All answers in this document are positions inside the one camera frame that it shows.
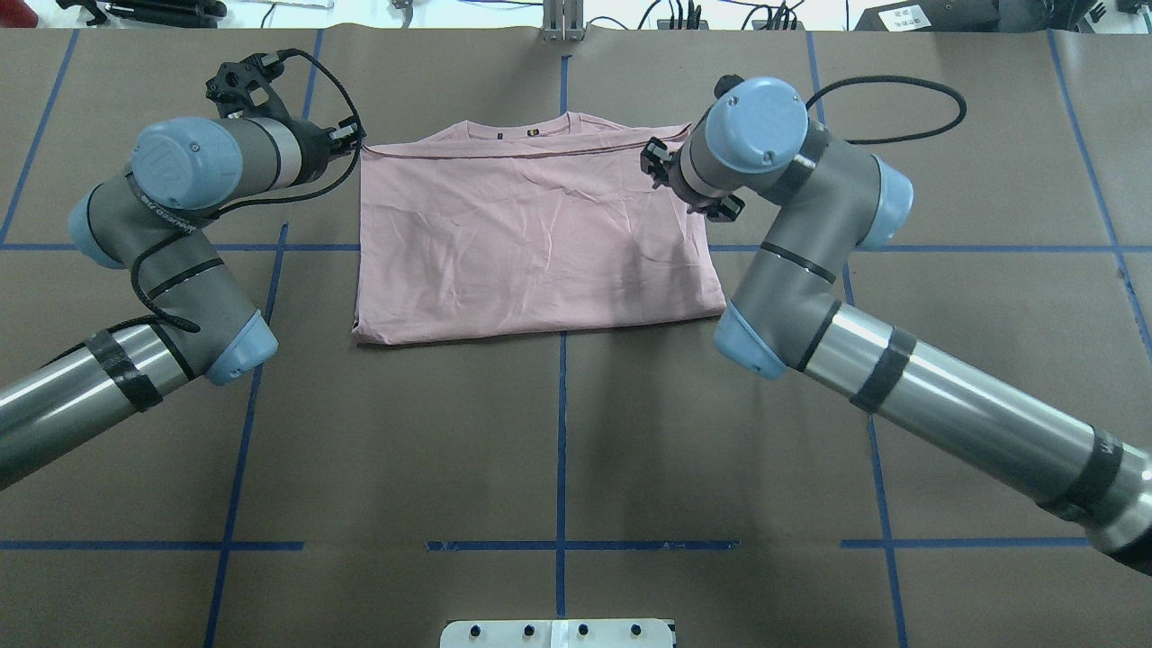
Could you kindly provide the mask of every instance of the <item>black cable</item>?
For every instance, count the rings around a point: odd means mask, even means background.
[[[893,142],[910,142],[912,140],[924,140],[926,137],[932,137],[934,135],[940,135],[941,133],[952,130],[964,121],[964,116],[968,114],[968,101],[964,100],[964,96],[956,91],[954,88],[949,88],[942,83],[937,83],[934,81],[926,81],[924,78],[916,78],[914,76],[895,76],[895,75],[877,75],[877,76],[854,76],[851,78],[844,78],[835,83],[829,83],[825,85],[812,98],[809,99],[804,107],[806,110],[812,110],[812,106],[820,100],[821,97],[832,92],[838,88],[843,88],[846,85],[857,85],[864,83],[902,83],[904,85],[915,85],[917,88],[927,88],[929,90],[935,90],[953,98],[956,101],[956,107],[958,112],[956,119],[949,121],[948,123],[941,126],[940,128],[934,128],[932,130],[925,130],[924,133],[914,133],[912,135],[899,135],[896,137],[881,137],[879,140],[844,140],[849,144],[890,144]]]
[[[776,8],[776,15],[772,18],[772,29],[783,29],[785,20],[790,9],[788,9],[788,3],[785,0],[780,0],[780,7]]]
[[[118,331],[123,331],[124,329],[130,329],[132,326],[137,326],[137,325],[141,325],[141,324],[158,324],[159,322],[160,322],[159,317],[157,317],[154,315],[145,315],[144,317],[132,317],[131,319],[126,319],[126,321],[121,322],[120,324],[115,324],[113,326],[108,326],[106,329],[106,331],[108,331],[108,333],[115,333]],[[74,346],[69,347],[68,351],[61,353],[60,355],[56,355],[52,360],[50,360],[50,361],[45,362],[44,364],[41,364],[40,369],[44,369],[48,364],[52,364],[53,362],[60,360],[61,357],[65,357],[66,355],[76,353],[77,351],[79,351],[82,348],[84,348],[84,342],[79,342],[77,345],[74,345]]]
[[[271,15],[272,15],[272,12],[274,12],[274,10],[275,10],[275,8],[276,8],[276,5],[278,5],[276,2],[273,2],[273,3],[272,3],[272,6],[271,6],[271,7],[268,7],[268,10],[267,10],[267,13],[266,13],[266,14],[264,14],[264,17],[263,17],[263,18],[260,20],[260,29],[264,29],[264,22],[265,22],[265,21],[267,21],[267,20],[268,20],[268,16],[271,16]]]
[[[339,187],[341,183],[343,183],[344,180],[348,180],[348,176],[353,174],[353,169],[356,168],[356,163],[359,161],[361,145],[364,143],[364,126],[363,126],[363,122],[361,121],[359,113],[356,111],[356,105],[353,104],[353,98],[348,96],[348,91],[344,90],[344,86],[343,86],[342,83],[340,83],[340,80],[338,80],[335,76],[333,76],[333,74],[331,71],[328,71],[328,68],[324,67],[324,63],[321,63],[320,61],[317,61],[311,54],[309,54],[308,52],[305,52],[303,50],[297,50],[295,47],[293,47],[290,50],[281,50],[281,51],[276,52],[276,54],[279,54],[282,60],[288,60],[288,59],[290,59],[293,56],[303,56],[309,62],[311,62],[313,66],[316,66],[316,69],[320,70],[320,73],[324,76],[328,77],[328,81],[331,81],[332,84],[336,86],[336,90],[340,91],[340,96],[343,97],[344,103],[348,105],[348,110],[351,111],[351,113],[353,113],[353,122],[356,125],[356,146],[353,149],[353,159],[348,164],[348,168],[346,168],[344,172],[342,174],[340,174],[340,178],[335,179],[331,184],[328,184],[327,187],[325,187],[323,189],[318,189],[316,191],[311,191],[309,194],[303,194],[303,195],[300,195],[300,196],[286,196],[286,197],[282,197],[282,198],[253,198],[253,199],[250,199],[250,201],[240,201],[237,203],[232,203],[228,206],[220,208],[217,211],[212,212],[212,214],[209,217],[211,219],[220,218],[221,216],[228,213],[229,211],[235,210],[235,209],[240,209],[240,208],[243,208],[243,206],[250,206],[250,205],[276,205],[276,204],[283,204],[283,203],[297,203],[297,202],[301,202],[301,201],[308,201],[308,199],[311,199],[311,198],[316,198],[318,196],[323,196],[323,195],[327,194],[328,191],[331,191],[331,190],[335,189],[336,187]]]
[[[612,21],[612,22],[619,24],[620,27],[622,27],[623,29],[626,29],[626,30],[628,29],[627,27],[624,27],[624,23],[617,21],[616,18],[614,18],[612,16],[596,16],[594,18],[588,21],[588,24],[592,24],[596,21]]]
[[[151,310],[153,315],[156,315],[164,322],[172,324],[176,329],[180,329],[181,331],[188,333],[199,333],[200,332],[199,324],[192,322],[191,319],[184,319],[183,317],[177,317],[175,315],[165,312],[164,309],[156,306],[152,299],[144,293],[144,288],[141,287],[141,265],[143,265],[144,262],[147,261],[149,257],[151,257],[156,253],[162,250],[164,248],[167,248],[168,246],[175,243],[176,241],[188,235],[189,235],[188,232],[183,231],[176,232],[175,234],[168,236],[167,239],[160,241],[159,243],[141,253],[141,255],[136,257],[136,261],[132,262],[132,266],[129,270],[128,278],[131,280],[132,292],[136,293],[136,299],[138,299],[141,303],[144,304],[144,308]]]
[[[749,21],[752,20],[752,15],[756,14],[756,12],[758,12],[760,9],[767,9],[768,10],[768,22],[772,22],[772,7],[768,7],[767,5],[757,5],[757,6],[752,7],[752,10],[749,12],[746,16],[744,16],[744,22],[740,24],[741,31],[743,31],[744,28],[748,27]]]
[[[641,16],[641,24],[637,25],[636,29],[644,29],[644,21],[647,20],[649,14],[651,14],[652,9],[655,9],[655,6],[659,5],[660,2],[664,2],[664,0],[652,0],[652,3],[649,5],[649,8],[644,9],[644,15]]]

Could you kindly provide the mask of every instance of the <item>silver metal tube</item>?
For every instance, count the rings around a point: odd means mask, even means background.
[[[806,374],[856,395],[892,326],[840,309]],[[1059,497],[1092,452],[1092,427],[924,342],[879,414],[1036,500]]]
[[[113,339],[161,395],[188,382],[150,326]],[[81,348],[0,391],[0,489],[20,481],[136,414],[88,348]]]
[[[1152,574],[1152,459],[1145,452],[910,336],[907,363],[893,363],[896,338],[889,324],[843,306],[805,374],[861,405],[887,371],[879,382],[890,389],[879,389],[872,401],[877,414],[1079,523],[1097,549]],[[1097,484],[1091,511],[1068,506],[1068,493],[1098,476],[1101,454],[1119,462]]]

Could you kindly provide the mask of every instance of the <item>metal bracket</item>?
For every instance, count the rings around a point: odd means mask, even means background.
[[[668,619],[523,619],[452,621],[440,648],[675,648]]]
[[[544,0],[545,40],[584,40],[584,0]]]

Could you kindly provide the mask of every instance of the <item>black device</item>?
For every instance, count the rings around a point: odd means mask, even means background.
[[[911,0],[864,9],[852,31],[998,31],[996,0]]]
[[[215,29],[228,7],[219,0],[115,0],[108,3],[108,13],[130,21]]]

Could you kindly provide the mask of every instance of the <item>cable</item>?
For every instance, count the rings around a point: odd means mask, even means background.
[[[636,29],[644,29],[644,21],[647,20],[649,14],[651,14],[652,9],[655,9],[655,6],[659,5],[660,2],[664,2],[664,0],[652,0],[652,3],[649,5],[649,8],[644,9],[644,15],[641,16],[641,24],[637,25]]]
[[[144,308],[151,310],[153,315],[167,322],[168,324],[172,324],[176,329],[180,329],[181,331],[184,331],[187,333],[199,333],[200,332],[199,324],[192,322],[191,319],[184,319],[183,317],[177,317],[175,315],[165,312],[164,309],[156,306],[152,299],[144,293],[144,288],[141,287],[141,265],[143,265],[144,262],[147,261],[149,257],[151,257],[156,253],[162,250],[164,248],[167,248],[168,246],[175,243],[176,241],[188,235],[189,235],[188,232],[183,231],[176,232],[175,234],[168,236],[167,239],[144,250],[138,257],[136,257],[136,261],[132,262],[132,266],[128,273],[128,277],[132,282],[132,292],[136,293],[136,299],[138,299],[141,303],[144,304]]]
[[[328,191],[331,191],[331,190],[335,189],[336,187],[339,187],[341,183],[343,183],[344,180],[348,180],[348,176],[353,174],[353,169],[356,168],[356,163],[359,161],[361,146],[364,143],[364,122],[361,121],[359,113],[356,111],[356,105],[353,104],[353,98],[348,96],[348,91],[344,90],[344,86],[343,86],[342,83],[340,83],[340,80],[338,80],[335,76],[333,76],[333,74],[331,71],[328,71],[328,68],[324,67],[324,63],[321,63],[320,61],[317,61],[311,54],[309,54],[308,52],[305,52],[303,50],[297,50],[295,47],[293,47],[290,50],[280,50],[279,52],[276,52],[276,54],[280,55],[281,60],[288,60],[288,59],[290,59],[293,56],[303,56],[309,62],[311,62],[313,66],[316,66],[316,69],[320,70],[320,73],[324,74],[324,76],[328,77],[328,81],[331,81],[332,84],[336,86],[336,90],[340,91],[340,96],[343,97],[344,103],[348,105],[348,110],[351,111],[351,113],[353,113],[353,121],[356,125],[356,146],[353,149],[353,159],[348,164],[348,168],[346,168],[344,172],[340,174],[340,178],[335,179],[331,184],[328,184],[327,187],[325,187],[323,189],[318,189],[316,191],[311,191],[309,194],[303,194],[303,195],[300,195],[300,196],[286,196],[283,198],[253,198],[253,199],[250,199],[250,201],[240,201],[237,203],[232,203],[228,206],[220,208],[217,211],[212,212],[212,214],[209,216],[210,219],[220,218],[221,216],[228,213],[229,211],[235,210],[235,209],[240,209],[240,208],[243,208],[243,206],[250,206],[250,205],[278,205],[278,204],[283,204],[283,203],[297,203],[297,202],[301,202],[301,201],[308,201],[308,199],[311,199],[311,198],[316,198],[318,196],[323,196],[323,195],[327,194]]]
[[[592,24],[592,23],[594,23],[596,21],[612,21],[612,22],[614,22],[614,23],[619,24],[619,25],[620,25],[620,27],[621,27],[622,29],[624,29],[624,30],[628,30],[628,28],[627,28],[627,27],[624,27],[624,23],[622,23],[622,22],[617,21],[616,18],[614,18],[614,17],[612,17],[612,16],[596,16],[594,18],[592,18],[592,20],[588,21],[588,24]]]
[[[733,2],[733,5],[743,5],[743,2]],[[767,5],[756,5],[755,7],[752,7],[752,10],[749,12],[746,16],[744,16],[744,22],[740,24],[741,31],[743,31],[744,28],[748,27],[749,21],[752,20],[752,15],[760,9],[768,10],[768,22],[772,22],[772,7],[768,7]]]
[[[912,140],[924,140],[926,137],[932,137],[933,135],[940,135],[941,133],[952,130],[964,121],[964,116],[968,114],[968,101],[964,100],[964,96],[961,95],[953,88],[949,88],[942,83],[937,83],[934,81],[926,81],[923,78],[916,78],[914,76],[894,76],[894,75],[877,75],[877,76],[854,76],[851,78],[844,78],[835,83],[829,83],[825,85],[812,98],[809,99],[804,107],[806,110],[812,110],[812,106],[820,100],[821,97],[832,92],[838,88],[843,88],[846,85],[857,85],[864,83],[902,83],[904,85],[916,85],[918,88],[927,88],[929,90],[935,90],[953,98],[956,101],[956,107],[958,112],[956,119],[949,121],[948,123],[941,126],[940,128],[934,128],[932,130],[925,130],[924,133],[914,133],[912,135],[899,135],[896,137],[882,137],[879,140],[844,140],[849,144],[890,144],[893,142],[910,142]]]
[[[276,5],[278,5],[278,2],[273,2],[272,6],[268,7],[267,13],[264,14],[264,18],[260,20],[260,29],[264,29],[264,21],[268,20],[268,16],[272,15],[272,12],[274,12],[276,9]]]

